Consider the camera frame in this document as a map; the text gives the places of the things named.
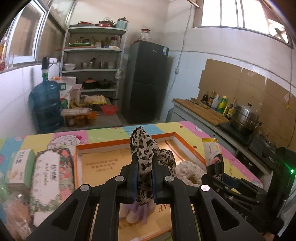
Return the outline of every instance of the leopard print fabric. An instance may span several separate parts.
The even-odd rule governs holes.
[[[140,205],[148,203],[152,198],[151,170],[152,158],[156,153],[158,163],[166,166],[171,176],[177,177],[175,172],[175,158],[170,150],[160,150],[155,140],[142,127],[137,127],[131,134],[130,149],[132,155],[137,153],[138,170],[138,198]]]

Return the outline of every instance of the small green and white box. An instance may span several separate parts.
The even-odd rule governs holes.
[[[19,150],[12,154],[5,175],[5,185],[10,193],[20,191],[25,196],[30,195],[35,160],[33,149]]]

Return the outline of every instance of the refrigerator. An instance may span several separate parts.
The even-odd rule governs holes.
[[[159,114],[166,90],[167,47],[139,41],[131,45],[122,114],[130,124],[149,123]]]

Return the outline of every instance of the metal shelf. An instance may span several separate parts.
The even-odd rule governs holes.
[[[90,90],[82,89],[81,90],[81,92],[106,92],[106,91],[116,91],[116,89],[90,89]]]
[[[74,70],[64,70],[64,71],[62,71],[62,73],[95,72],[95,71],[116,72],[117,69],[74,69]]]
[[[113,35],[124,35],[126,33],[126,29],[121,28],[109,28],[109,27],[97,27],[97,26],[90,26],[90,27],[71,27],[68,29],[70,34],[113,34]]]
[[[66,53],[79,53],[79,52],[110,52],[110,53],[120,53],[122,52],[121,49],[109,49],[109,48],[87,48],[87,47],[82,47],[82,48],[67,48],[64,50]]]

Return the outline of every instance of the blue water bottle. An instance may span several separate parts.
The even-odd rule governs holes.
[[[48,80],[49,57],[42,59],[41,70],[42,83],[32,90],[32,97],[39,130],[42,133],[50,133],[64,123],[61,116],[60,86],[57,82]]]

